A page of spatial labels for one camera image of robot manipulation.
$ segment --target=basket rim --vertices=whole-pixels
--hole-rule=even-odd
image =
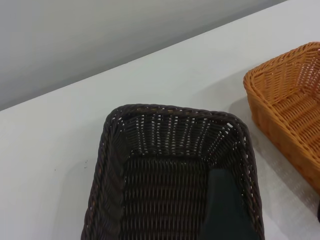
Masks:
[[[308,159],[311,159],[310,162],[313,165],[313,167],[320,170],[320,158],[316,156],[314,151],[307,144],[305,144],[305,142],[299,137],[296,131],[288,124],[288,122],[278,113],[278,111],[269,103],[269,101],[265,99],[262,93],[254,86],[254,79],[256,75],[262,74],[265,71],[274,68],[278,64],[286,63],[314,48],[319,48],[320,50],[319,41],[309,42],[256,66],[255,68],[249,70],[245,74],[243,78],[243,85],[247,94],[253,97],[253,99],[266,110],[266,113],[270,117],[270,119],[279,126],[281,126],[283,132],[297,146],[299,152],[301,152]]]

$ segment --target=basket bottom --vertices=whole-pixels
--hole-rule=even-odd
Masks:
[[[295,133],[320,157],[320,104],[303,91],[273,105]]]
[[[199,159],[129,158],[119,239],[197,239],[206,214],[208,172]]]

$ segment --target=white tabletop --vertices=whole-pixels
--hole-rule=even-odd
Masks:
[[[289,0],[1,111],[0,239],[80,238],[103,123],[134,103],[237,115],[251,132],[266,239],[320,239],[319,196],[255,127],[242,83],[259,63],[319,41],[319,9]]]

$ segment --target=rectangular basket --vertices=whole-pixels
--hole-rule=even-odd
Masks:
[[[255,124],[320,194],[320,42],[255,67],[243,84]]]

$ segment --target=basket side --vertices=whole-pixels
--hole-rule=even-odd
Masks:
[[[304,91],[317,94],[320,88],[320,42],[310,42],[275,57],[247,73],[248,83],[274,105]]]
[[[297,140],[292,139],[290,134],[286,134],[286,126],[274,121],[269,111],[249,94],[248,103],[252,112],[252,120],[256,126],[320,194],[320,167],[318,163],[310,160],[312,159],[310,152],[297,144]]]

